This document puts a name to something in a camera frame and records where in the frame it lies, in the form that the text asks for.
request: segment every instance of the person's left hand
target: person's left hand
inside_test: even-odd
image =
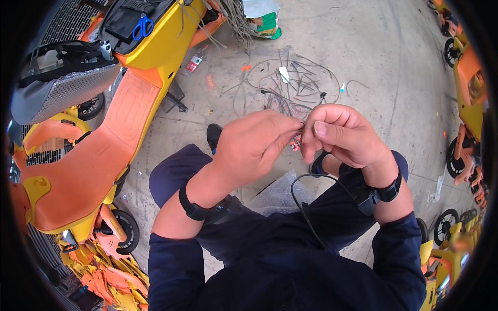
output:
[[[267,174],[292,137],[300,119],[274,110],[250,113],[228,123],[216,147],[210,172],[229,192]]]

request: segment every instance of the hand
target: hand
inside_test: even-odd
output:
[[[355,109],[340,104],[318,105],[305,126],[301,138],[305,163],[313,161],[316,150],[324,149],[343,163],[362,169],[369,186],[385,188],[396,178],[397,165],[391,151]]]
[[[274,110],[250,113],[228,123],[218,141],[210,172],[229,192],[267,174],[292,137],[300,119]]]

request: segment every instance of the electrical wire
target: electrical wire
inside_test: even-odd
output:
[[[296,202],[296,205],[297,207],[299,208],[299,210],[301,211],[301,214],[303,214],[303,217],[304,217],[304,220],[306,221],[306,223],[308,224],[308,226],[310,227],[310,230],[311,230],[311,233],[315,236],[315,238],[318,240],[318,242],[320,243],[320,245],[322,246],[322,248],[325,250],[325,244],[323,243],[322,239],[318,236],[318,234],[316,233],[315,231],[315,228],[313,227],[313,224],[311,223],[310,219],[308,218],[308,216],[306,215],[306,213],[304,212],[304,209],[303,209],[303,206],[301,206],[301,204],[299,204],[299,202],[297,201],[297,198],[296,198],[296,195],[294,194],[294,184],[299,180],[301,179],[302,177],[305,177],[305,176],[314,176],[314,177],[327,177],[327,178],[330,178],[332,180],[335,180],[336,183],[338,183],[339,185],[341,185],[344,190],[346,191],[346,193],[349,195],[349,197],[351,198],[351,201],[355,201],[355,198],[353,197],[353,195],[351,194],[351,192],[349,192],[349,190],[346,188],[346,186],[343,185],[343,183],[341,183],[337,178],[335,177],[332,177],[330,175],[324,175],[324,174],[303,174],[299,177],[297,177],[296,179],[294,179],[294,181],[292,182],[292,184],[290,185],[290,194],[292,194],[292,198],[294,199],[294,202]]]

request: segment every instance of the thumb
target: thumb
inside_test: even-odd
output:
[[[333,146],[350,150],[358,144],[355,141],[358,139],[358,136],[355,130],[351,128],[316,121],[313,130],[316,138]]]
[[[292,131],[283,135],[280,135],[273,143],[271,143],[268,148],[264,151],[261,161],[263,163],[268,162],[270,165],[273,165],[277,158],[280,156],[282,153],[283,149],[287,146],[289,141],[297,136],[300,135],[300,131]]]

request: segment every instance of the navy sleeve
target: navy sleeve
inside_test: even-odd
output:
[[[405,310],[418,311],[426,297],[420,270],[421,232],[415,214],[384,224],[373,238],[373,270]]]
[[[204,286],[202,248],[195,239],[150,235],[148,303],[151,311],[187,310]]]

